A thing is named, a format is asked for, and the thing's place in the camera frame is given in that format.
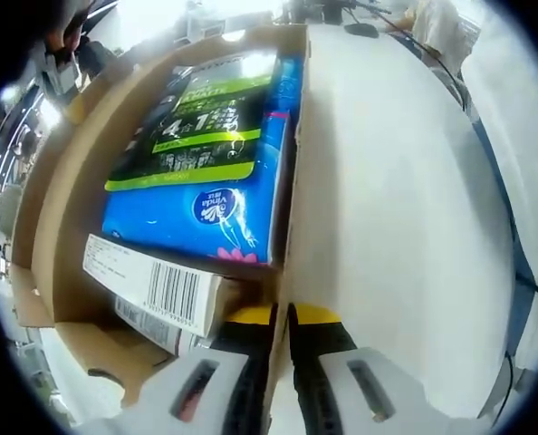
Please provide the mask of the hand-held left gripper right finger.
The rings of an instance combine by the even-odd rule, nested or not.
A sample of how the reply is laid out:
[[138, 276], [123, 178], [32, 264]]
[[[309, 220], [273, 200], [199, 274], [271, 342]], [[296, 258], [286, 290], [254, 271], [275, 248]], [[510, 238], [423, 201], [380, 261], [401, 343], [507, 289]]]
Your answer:
[[476, 420], [448, 417], [420, 382], [381, 353], [358, 347], [332, 312], [290, 304], [293, 385], [309, 434], [470, 434]]

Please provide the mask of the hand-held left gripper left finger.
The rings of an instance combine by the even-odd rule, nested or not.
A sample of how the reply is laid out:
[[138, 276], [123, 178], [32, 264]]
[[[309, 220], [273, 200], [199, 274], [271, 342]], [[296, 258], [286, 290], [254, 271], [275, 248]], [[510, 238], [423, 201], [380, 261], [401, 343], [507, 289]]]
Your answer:
[[176, 359], [142, 385], [138, 401], [79, 434], [259, 434], [277, 305], [230, 316], [208, 347]]

